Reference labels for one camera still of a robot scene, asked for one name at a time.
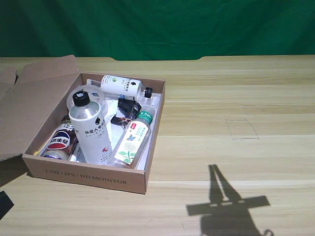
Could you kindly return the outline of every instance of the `green label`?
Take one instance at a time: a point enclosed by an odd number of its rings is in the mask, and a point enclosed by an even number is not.
[[[149,124],[151,124],[153,120],[153,116],[150,113],[145,112],[145,111],[141,111],[137,118],[145,119]]]

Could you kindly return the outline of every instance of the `black bottle cap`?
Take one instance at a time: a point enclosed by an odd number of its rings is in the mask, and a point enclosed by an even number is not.
[[[151,98],[152,97],[152,88],[146,87],[146,90],[144,92],[144,97],[147,97],[147,98]]]
[[[76,92],[72,98],[76,107],[83,107],[90,102],[89,94],[85,91]]]

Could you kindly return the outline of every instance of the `bottle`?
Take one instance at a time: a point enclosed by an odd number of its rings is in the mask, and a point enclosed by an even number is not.
[[[101,105],[85,91],[73,95],[69,117],[87,163],[107,165],[112,153]]]
[[[42,156],[68,161],[77,145],[77,137],[68,115],[64,116]]]
[[[119,94],[118,98],[127,100],[139,101],[142,97],[152,96],[152,88],[144,87],[140,80],[113,75],[104,75],[100,89],[105,93]]]
[[[135,169],[151,133],[150,124],[155,115],[153,107],[144,105],[120,137],[111,155],[111,166]]]

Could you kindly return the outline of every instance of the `black object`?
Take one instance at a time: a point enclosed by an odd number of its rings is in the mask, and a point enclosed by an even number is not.
[[[14,204],[8,195],[4,191],[0,192],[0,220],[13,206]]]
[[[90,102],[89,94],[85,91],[76,92],[72,98],[76,107],[83,107]]]
[[[151,98],[152,97],[152,88],[146,87],[146,90],[144,92],[144,97]]]
[[[126,100],[123,98],[118,99],[118,109],[125,116],[124,118],[113,116],[111,123],[114,125],[126,126],[130,120],[136,119],[141,105],[136,101]]]

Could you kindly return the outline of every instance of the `pencil marks on table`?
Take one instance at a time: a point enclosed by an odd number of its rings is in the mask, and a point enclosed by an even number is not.
[[[228,131],[232,140],[257,139],[260,140],[252,123],[244,119],[226,119]]]

